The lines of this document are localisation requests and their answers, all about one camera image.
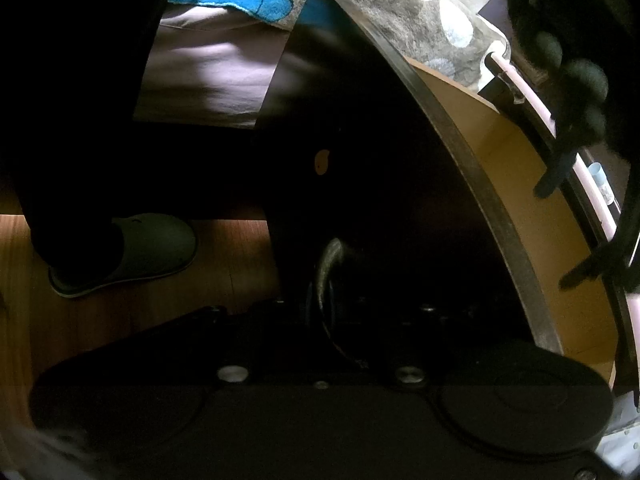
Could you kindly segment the blue white tube bottle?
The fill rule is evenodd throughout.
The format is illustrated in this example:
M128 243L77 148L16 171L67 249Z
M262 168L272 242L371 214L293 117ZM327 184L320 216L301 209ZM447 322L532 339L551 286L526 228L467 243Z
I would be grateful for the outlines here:
M615 203L615 194L611 188L608 177L600 164L600 162L593 162L588 166L590 176L593 178L594 183L597 185L605 203L610 206Z

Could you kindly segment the grey Mickey blanket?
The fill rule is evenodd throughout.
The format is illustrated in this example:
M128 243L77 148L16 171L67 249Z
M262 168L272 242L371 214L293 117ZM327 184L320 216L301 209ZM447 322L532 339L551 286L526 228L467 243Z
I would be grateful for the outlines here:
M490 81L488 55L508 60L510 41L461 0L348 0L403 55L472 91ZM306 0L170 0L191 6L228 6L290 29Z

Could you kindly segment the dark wooden nightstand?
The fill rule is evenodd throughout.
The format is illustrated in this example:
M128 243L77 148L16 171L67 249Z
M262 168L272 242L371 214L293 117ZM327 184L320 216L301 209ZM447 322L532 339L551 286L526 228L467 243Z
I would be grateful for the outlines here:
M547 198L558 124L508 62L473 92L406 58L348 0L306 0L256 129L280 253L318 268L331 240L376 301L434 300L480 327L608 370L637 391L631 296L601 275L560 279L620 226L585 148Z

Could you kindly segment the lilac bed sheet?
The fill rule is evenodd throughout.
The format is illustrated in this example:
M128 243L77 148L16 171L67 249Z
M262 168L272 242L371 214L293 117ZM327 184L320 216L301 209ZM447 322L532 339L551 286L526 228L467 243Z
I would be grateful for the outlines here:
M168 6L146 63L139 114L253 128L288 36L232 8Z

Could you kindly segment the dark green slipper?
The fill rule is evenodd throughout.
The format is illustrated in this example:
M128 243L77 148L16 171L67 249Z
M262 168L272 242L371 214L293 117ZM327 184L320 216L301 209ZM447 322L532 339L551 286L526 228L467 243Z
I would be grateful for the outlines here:
M137 214L59 237L48 261L48 278L58 296L74 299L179 273L197 252L198 240L186 222Z

